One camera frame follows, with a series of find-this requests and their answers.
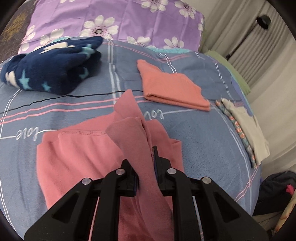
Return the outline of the dark gold-tree pillow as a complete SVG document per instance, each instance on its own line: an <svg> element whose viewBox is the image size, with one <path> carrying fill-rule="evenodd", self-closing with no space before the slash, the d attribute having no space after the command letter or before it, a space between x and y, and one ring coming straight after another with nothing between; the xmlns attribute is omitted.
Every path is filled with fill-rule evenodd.
<svg viewBox="0 0 296 241"><path fill-rule="evenodd" d="M25 1L1 33L1 62L18 54L38 1Z"/></svg>

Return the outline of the pink long-sleeve shirt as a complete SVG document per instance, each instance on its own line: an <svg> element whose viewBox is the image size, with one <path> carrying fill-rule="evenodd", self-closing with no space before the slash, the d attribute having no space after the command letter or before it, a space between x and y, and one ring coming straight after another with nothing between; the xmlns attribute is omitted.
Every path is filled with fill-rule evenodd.
<svg viewBox="0 0 296 241"><path fill-rule="evenodd" d="M173 240L172 201L164 197L154 172L152 148L183 170L182 143L158 120L146 120L127 90L114 111L43 135L37 146L37 177L46 206L52 207L84 178L105 177L128 160L139 177L136 197L120 201L120 240Z"/></svg>

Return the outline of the navy star fleece garment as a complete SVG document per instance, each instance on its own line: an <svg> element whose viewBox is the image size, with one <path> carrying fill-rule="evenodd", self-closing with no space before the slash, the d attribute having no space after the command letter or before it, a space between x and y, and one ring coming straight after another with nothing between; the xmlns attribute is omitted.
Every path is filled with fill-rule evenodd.
<svg viewBox="0 0 296 241"><path fill-rule="evenodd" d="M1 66L1 82L24 91L69 94L96 72L102 43L100 36L63 39L16 55Z"/></svg>

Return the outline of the beige curtain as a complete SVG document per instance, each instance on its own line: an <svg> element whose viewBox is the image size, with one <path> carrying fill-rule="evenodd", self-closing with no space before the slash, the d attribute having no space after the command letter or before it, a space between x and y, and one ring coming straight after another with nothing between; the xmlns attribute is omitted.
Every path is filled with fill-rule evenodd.
<svg viewBox="0 0 296 241"><path fill-rule="evenodd" d="M218 1L205 18L200 50L225 57L242 40L258 16L268 15L268 30L256 26L228 62L240 73L249 87L274 63L292 38L287 24L268 1Z"/></svg>

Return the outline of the folded white floral cloth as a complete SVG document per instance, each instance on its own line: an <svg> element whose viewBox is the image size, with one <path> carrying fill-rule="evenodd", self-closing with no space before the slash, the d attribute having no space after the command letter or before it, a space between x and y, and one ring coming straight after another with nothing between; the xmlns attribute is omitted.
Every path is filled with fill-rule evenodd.
<svg viewBox="0 0 296 241"><path fill-rule="evenodd" d="M216 100L215 104L233 124L248 154L252 168L260 166L262 161L269 157L270 150L256 116L250 116L245 107L235 106L225 98Z"/></svg>

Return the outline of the black floor lamp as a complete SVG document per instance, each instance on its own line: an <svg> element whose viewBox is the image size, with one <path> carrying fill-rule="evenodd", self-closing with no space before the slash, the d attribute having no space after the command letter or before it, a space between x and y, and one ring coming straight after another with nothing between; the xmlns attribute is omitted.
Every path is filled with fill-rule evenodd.
<svg viewBox="0 0 296 241"><path fill-rule="evenodd" d="M239 47L243 44L243 42L247 39L247 37L253 32L256 26L259 26L264 30L268 30L270 24L271 24L271 18L268 15L258 16L255 20L255 23L250 27L250 29L244 35L242 40L237 44L237 46L230 53L228 53L225 56L226 60L229 60L234 55L234 53L239 49Z"/></svg>

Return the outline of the dark clothes pile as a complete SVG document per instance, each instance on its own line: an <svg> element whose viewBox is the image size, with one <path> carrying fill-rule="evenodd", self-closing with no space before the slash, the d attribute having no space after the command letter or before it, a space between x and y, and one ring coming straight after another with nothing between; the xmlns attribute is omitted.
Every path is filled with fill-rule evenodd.
<svg viewBox="0 0 296 241"><path fill-rule="evenodd" d="M272 174L260 185L254 215L283 212L295 192L295 172Z"/></svg>

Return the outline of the green blanket edge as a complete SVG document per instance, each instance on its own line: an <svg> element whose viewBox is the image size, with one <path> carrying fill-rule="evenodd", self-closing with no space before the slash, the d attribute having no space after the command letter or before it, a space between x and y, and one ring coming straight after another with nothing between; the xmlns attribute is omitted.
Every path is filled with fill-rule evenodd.
<svg viewBox="0 0 296 241"><path fill-rule="evenodd" d="M251 92L251 89L250 89L249 85L247 84L247 82L244 80L244 78L223 56L221 56L219 53L217 53L215 51L211 51L211 50L207 51L205 53L205 55L212 57L213 59L215 59L216 61L218 61L222 65L224 65L230 71L230 73L234 76L234 79L237 81L242 92L245 95L248 95Z"/></svg>

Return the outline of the folded salmon cloth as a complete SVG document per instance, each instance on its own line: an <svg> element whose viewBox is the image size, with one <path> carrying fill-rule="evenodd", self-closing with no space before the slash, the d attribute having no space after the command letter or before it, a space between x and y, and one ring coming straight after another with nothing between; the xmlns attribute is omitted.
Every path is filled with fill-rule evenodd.
<svg viewBox="0 0 296 241"><path fill-rule="evenodd" d="M137 61L142 79L142 90L147 100L210 111L210 102L201 94L201 88L182 73L165 73L145 60Z"/></svg>

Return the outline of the purple floral pillow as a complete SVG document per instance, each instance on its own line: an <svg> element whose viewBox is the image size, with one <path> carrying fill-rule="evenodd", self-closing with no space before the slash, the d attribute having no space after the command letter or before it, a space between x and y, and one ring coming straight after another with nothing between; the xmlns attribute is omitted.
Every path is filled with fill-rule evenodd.
<svg viewBox="0 0 296 241"><path fill-rule="evenodd" d="M204 15L184 1L38 1L18 51L93 36L148 48L197 51L203 27Z"/></svg>

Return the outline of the blue striped bed sheet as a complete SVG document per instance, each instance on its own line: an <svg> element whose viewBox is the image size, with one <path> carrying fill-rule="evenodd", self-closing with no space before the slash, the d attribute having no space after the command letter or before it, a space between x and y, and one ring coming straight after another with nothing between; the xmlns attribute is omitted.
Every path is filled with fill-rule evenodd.
<svg viewBox="0 0 296 241"><path fill-rule="evenodd" d="M158 120L182 142L185 173L212 178L246 212L258 199L261 170L248 154L229 118L214 104L226 98L247 105L230 72L212 58L190 51L158 53L149 48L105 40L98 69L73 92L57 96L1 84L1 211L23 236L46 211L36 173L36 149L43 134L109 114L115 100L131 89L147 120ZM199 111L146 101L137 60L167 73L183 73L201 88L211 110Z"/></svg>

